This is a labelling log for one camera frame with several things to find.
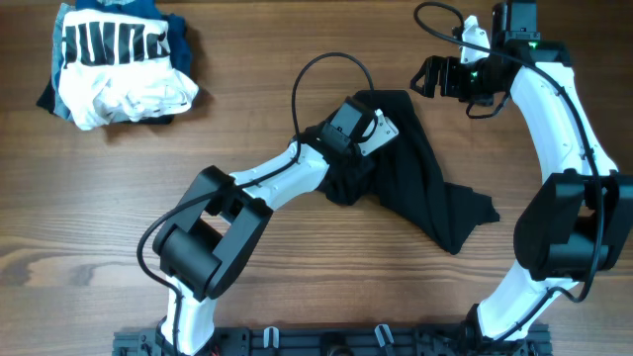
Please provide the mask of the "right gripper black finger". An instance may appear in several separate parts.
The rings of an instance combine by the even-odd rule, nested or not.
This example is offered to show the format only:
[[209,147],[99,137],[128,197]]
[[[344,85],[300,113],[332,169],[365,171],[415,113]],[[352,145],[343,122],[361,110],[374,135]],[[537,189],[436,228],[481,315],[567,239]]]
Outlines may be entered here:
[[424,61],[420,71],[423,74],[439,74],[444,62],[445,58],[443,56],[430,56]]
[[435,73],[432,69],[421,68],[411,79],[409,88],[426,98],[435,96]]

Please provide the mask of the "black t-shirt with white logo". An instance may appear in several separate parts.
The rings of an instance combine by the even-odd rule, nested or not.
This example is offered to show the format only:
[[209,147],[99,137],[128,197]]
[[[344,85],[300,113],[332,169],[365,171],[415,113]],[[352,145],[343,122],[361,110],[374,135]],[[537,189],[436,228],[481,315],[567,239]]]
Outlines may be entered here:
[[328,200],[351,206],[373,194],[381,206],[419,227],[451,254],[460,252],[476,226],[500,220],[490,196],[444,180],[406,91],[362,90],[353,98],[382,110],[399,134],[354,163],[332,163],[318,187]]

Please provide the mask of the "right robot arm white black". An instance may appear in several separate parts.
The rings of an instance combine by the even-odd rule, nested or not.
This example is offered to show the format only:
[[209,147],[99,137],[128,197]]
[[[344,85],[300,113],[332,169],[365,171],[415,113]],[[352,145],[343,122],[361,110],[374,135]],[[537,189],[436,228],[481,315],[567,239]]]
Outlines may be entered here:
[[428,58],[411,88],[483,106],[488,117],[514,103],[542,174],[514,228],[512,267],[461,327],[463,349],[487,352],[526,338],[557,298],[582,303],[615,265],[632,227],[632,180],[593,133],[568,49],[541,37],[535,2],[497,3],[490,30],[473,16],[458,21],[446,41],[459,55]]

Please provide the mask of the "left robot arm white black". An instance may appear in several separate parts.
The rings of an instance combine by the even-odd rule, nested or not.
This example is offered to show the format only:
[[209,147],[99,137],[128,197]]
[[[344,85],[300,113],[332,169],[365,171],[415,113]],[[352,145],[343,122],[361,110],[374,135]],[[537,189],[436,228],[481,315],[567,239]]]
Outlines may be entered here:
[[278,156],[233,173],[216,166],[201,171],[150,228],[172,304],[159,328],[164,351],[196,355],[213,339],[217,300],[244,269],[276,210],[398,133],[383,110],[348,97],[332,117],[296,131]]

